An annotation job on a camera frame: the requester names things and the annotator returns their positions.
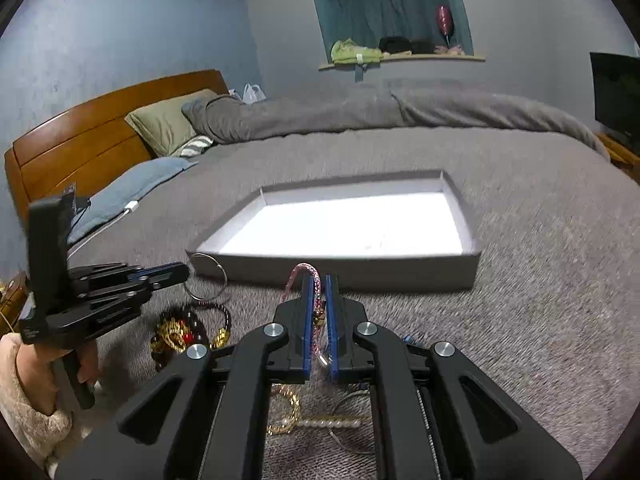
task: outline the gray bedspread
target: gray bedspread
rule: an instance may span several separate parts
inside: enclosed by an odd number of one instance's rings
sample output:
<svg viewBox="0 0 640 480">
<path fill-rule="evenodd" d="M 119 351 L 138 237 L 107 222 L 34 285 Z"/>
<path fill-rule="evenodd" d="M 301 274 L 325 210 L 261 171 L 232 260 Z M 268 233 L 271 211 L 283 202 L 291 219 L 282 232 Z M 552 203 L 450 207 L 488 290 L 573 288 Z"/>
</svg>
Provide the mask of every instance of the gray bedspread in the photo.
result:
<svg viewBox="0 0 640 480">
<path fill-rule="evenodd" d="M 350 296 L 399 335 L 458 346 L 587 475 L 640 397 L 640 187 L 597 144 L 598 152 L 567 135 L 511 129 L 521 123 L 509 120 L 508 129 L 403 127 L 217 146 L 153 190 L 71 264 L 187 261 L 184 250 L 196 236 L 260 186 L 442 168 L 476 216 L 484 250 L 473 290 Z M 268 322 L 280 297 L 280 290 L 257 286 L 232 285 L 228 292 L 232 342 Z M 148 340 L 157 316 L 185 300 L 180 287 L 162 290 L 139 319 L 100 338 L 103 386 L 117 401 L 154 374 Z M 222 321 L 212 312 L 202 317 L 209 333 Z M 303 393 L 304 413 L 326 412 L 343 395 L 324 383 Z M 372 457 L 339 449 L 325 431 L 268 438 L 266 479 L 375 477 Z"/>
<path fill-rule="evenodd" d="M 185 103 L 182 113 L 200 135 L 219 144 L 367 128 L 502 128 L 565 134 L 609 160 L 598 138 L 566 112 L 525 97 L 469 89 L 358 86 L 321 98 L 284 97 L 251 105 L 217 95 Z"/>
</svg>

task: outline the white cable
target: white cable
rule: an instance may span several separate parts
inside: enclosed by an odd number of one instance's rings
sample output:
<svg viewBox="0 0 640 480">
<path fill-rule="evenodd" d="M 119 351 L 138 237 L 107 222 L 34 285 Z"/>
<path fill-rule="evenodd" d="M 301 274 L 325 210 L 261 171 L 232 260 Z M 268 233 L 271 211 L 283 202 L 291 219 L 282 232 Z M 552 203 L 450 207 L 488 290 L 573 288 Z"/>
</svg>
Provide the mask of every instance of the white cable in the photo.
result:
<svg viewBox="0 0 640 480">
<path fill-rule="evenodd" d="M 138 209 L 138 201 L 137 200 L 132 200 L 131 202 L 129 202 L 125 207 L 124 207 L 124 211 L 122 213 L 120 213 L 118 216 L 116 216 L 116 218 L 114 218 L 113 220 L 107 222 L 105 225 L 103 225 L 102 227 L 100 227 L 100 229 L 98 229 L 96 232 L 92 233 L 91 235 L 89 235 L 87 238 L 85 238 L 84 240 L 82 240 L 82 242 L 80 242 L 78 245 L 76 245 L 74 247 L 74 249 L 67 255 L 66 259 L 68 260 L 69 258 L 71 258 L 74 254 L 76 254 L 80 249 L 82 249 L 85 245 L 87 245 L 91 240 L 93 240 L 95 237 L 97 237 L 97 235 L 99 235 L 101 232 L 107 230 L 109 227 L 111 227 L 112 225 L 114 225 L 116 222 L 120 221 L 122 218 L 124 218 L 127 214 L 135 211 L 136 209 Z"/>
</svg>

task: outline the pillow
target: pillow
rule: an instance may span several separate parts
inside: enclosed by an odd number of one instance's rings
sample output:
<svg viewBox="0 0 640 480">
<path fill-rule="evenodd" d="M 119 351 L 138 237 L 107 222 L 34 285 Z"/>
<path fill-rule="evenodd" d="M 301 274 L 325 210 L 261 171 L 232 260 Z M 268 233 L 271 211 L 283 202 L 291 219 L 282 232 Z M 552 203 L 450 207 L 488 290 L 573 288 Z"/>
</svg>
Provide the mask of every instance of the pillow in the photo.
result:
<svg viewBox="0 0 640 480">
<path fill-rule="evenodd" d="M 176 150 L 174 156 L 184 156 L 188 158 L 190 156 L 201 155 L 206 152 L 212 144 L 213 140 L 209 139 L 209 137 L 199 135 L 187 140 L 183 146 Z"/>
<path fill-rule="evenodd" d="M 199 90 L 193 94 L 174 97 L 143 106 L 124 118 L 158 156 L 173 155 L 196 132 L 180 110 L 182 105 L 198 98 L 215 97 L 216 93 Z"/>
<path fill-rule="evenodd" d="M 71 222 L 74 227 L 69 234 L 68 244 L 75 244 L 89 231 L 116 218 L 129 202 L 140 200 L 159 184 L 195 164 L 170 156 L 136 164 L 91 197 L 89 209 L 76 215 Z"/>
</svg>

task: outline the pink balloon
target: pink balloon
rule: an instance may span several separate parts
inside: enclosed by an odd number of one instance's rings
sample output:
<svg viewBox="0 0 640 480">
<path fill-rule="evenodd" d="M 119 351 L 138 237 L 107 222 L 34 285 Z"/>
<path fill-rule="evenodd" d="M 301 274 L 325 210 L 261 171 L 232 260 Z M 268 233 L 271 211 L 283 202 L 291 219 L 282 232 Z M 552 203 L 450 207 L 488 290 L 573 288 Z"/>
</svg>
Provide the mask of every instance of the pink balloon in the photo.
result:
<svg viewBox="0 0 640 480">
<path fill-rule="evenodd" d="M 443 36 L 447 37 L 453 34 L 453 17 L 449 7 L 446 5 L 436 7 L 436 24 Z"/>
</svg>

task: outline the teal curtain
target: teal curtain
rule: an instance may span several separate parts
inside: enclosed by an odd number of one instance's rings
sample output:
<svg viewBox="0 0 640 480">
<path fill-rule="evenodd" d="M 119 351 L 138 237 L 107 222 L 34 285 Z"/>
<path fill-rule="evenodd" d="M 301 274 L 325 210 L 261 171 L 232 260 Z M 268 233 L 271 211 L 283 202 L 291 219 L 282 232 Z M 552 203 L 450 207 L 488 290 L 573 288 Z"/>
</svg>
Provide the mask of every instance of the teal curtain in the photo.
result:
<svg viewBox="0 0 640 480">
<path fill-rule="evenodd" d="M 448 5 L 455 23 L 452 44 L 462 44 L 473 54 L 462 0 L 314 0 L 327 59 L 338 40 L 353 39 L 362 46 L 377 47 L 380 38 L 404 36 L 409 40 L 430 38 L 446 44 L 435 22 L 439 5 Z"/>
</svg>

